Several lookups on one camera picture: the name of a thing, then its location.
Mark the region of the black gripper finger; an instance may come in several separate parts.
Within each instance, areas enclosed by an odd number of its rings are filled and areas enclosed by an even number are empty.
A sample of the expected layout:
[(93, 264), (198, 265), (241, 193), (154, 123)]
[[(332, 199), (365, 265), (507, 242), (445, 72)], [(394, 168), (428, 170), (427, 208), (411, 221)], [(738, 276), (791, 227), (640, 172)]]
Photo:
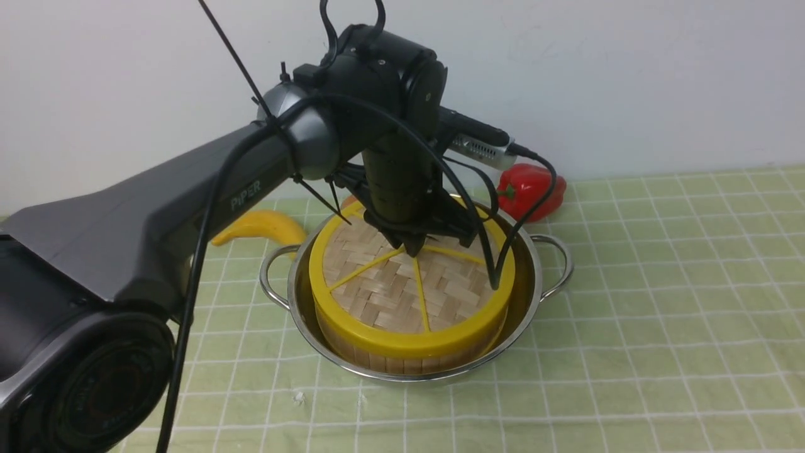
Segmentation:
[(403, 246), (405, 253), (415, 257), (425, 246), (428, 233), (423, 230), (395, 230), (395, 236)]

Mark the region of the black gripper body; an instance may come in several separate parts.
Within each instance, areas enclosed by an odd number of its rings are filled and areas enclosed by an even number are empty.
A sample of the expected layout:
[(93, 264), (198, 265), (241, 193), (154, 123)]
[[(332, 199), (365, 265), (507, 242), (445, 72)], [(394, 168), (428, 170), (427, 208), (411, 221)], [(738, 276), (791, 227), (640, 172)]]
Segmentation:
[(364, 221), (394, 249), (403, 249), (395, 230), (423, 230), (434, 240), (454, 238), (466, 249), (475, 242), (477, 223), (443, 189), (442, 170), (414, 140), (397, 131), (361, 155), (363, 164), (345, 164), (334, 173), (334, 183), (365, 207)]

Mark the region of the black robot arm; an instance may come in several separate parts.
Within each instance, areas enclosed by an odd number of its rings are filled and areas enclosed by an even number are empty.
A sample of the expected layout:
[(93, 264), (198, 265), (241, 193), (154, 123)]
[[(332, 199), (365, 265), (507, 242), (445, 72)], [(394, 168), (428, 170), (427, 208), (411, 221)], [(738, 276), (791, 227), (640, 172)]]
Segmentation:
[(118, 184), (2, 223), (2, 451), (106, 452), (175, 398), (207, 243), (279, 184), (328, 179), (409, 255), (480, 220), (441, 186), (453, 113), (431, 49), (328, 29), (247, 126)]

